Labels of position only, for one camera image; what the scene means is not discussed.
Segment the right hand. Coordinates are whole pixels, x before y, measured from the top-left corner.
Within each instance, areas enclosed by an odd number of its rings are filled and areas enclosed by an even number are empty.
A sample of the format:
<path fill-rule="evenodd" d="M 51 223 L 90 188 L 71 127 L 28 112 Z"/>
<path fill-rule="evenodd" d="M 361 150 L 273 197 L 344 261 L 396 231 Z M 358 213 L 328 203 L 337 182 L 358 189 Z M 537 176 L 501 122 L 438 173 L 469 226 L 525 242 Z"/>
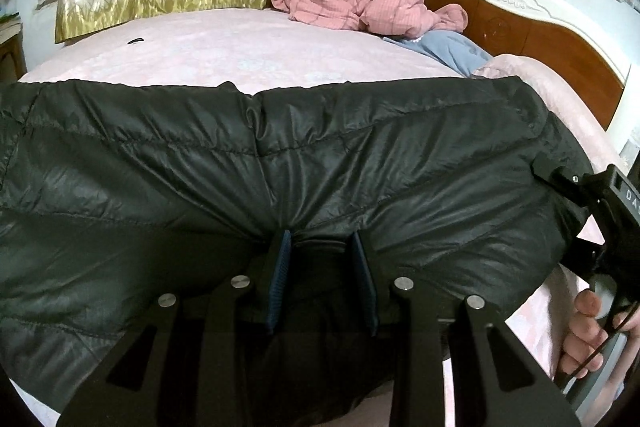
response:
<path fill-rule="evenodd" d="M 585 289 L 576 296 L 575 312 L 568 323 L 568 331 L 562 343 L 558 364 L 558 369 L 562 373 L 582 378 L 602 366 L 603 355 L 594 354 L 597 347 L 608 339 L 608 333 L 596 320 L 601 307 L 601 298 L 590 289 Z M 614 387 L 625 380 L 639 353 L 639 312 L 634 312 L 630 319 L 627 315 L 627 312 L 620 312 L 615 315 L 613 321 L 615 327 L 624 323 L 620 330 L 628 335 L 625 349 L 608 379 L 608 383 Z"/>

